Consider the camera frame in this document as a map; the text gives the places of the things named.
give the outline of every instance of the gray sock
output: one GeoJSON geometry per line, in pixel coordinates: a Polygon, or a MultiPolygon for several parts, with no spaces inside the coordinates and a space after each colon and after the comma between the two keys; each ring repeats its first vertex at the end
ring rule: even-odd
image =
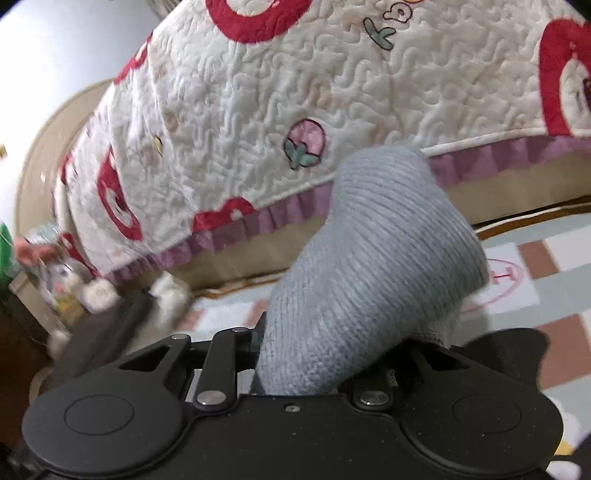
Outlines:
{"type": "Polygon", "coordinates": [[[264,393],[323,393],[413,335],[445,343],[488,279],[480,243],[403,146],[339,167],[324,227],[272,295],[256,368],[264,393]]]}

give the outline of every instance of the metal bolt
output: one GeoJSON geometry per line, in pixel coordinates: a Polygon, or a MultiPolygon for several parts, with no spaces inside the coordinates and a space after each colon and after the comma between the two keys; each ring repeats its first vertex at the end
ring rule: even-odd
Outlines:
{"type": "Polygon", "coordinates": [[[197,395],[197,401],[201,405],[219,405],[226,400],[226,394],[219,390],[205,390],[197,395]]]}
{"type": "Polygon", "coordinates": [[[384,405],[390,397],[387,393],[382,392],[381,390],[369,390],[367,392],[363,392],[359,397],[361,403],[365,405],[369,405],[371,407],[379,407],[380,405],[384,405]]]}

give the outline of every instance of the white quilt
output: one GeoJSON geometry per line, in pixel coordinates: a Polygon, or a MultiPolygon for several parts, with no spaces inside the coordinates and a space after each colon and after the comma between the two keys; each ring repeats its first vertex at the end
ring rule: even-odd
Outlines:
{"type": "Polygon", "coordinates": [[[184,0],[64,162],[58,220],[108,274],[361,148],[591,137],[589,72],[591,26],[564,0],[184,0]]]}

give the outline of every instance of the wall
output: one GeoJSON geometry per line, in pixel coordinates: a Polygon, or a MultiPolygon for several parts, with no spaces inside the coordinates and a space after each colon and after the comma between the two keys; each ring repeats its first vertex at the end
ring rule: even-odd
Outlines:
{"type": "Polygon", "coordinates": [[[0,220],[38,130],[69,97],[117,75],[159,23],[144,0],[22,0],[0,20],[0,220]]]}

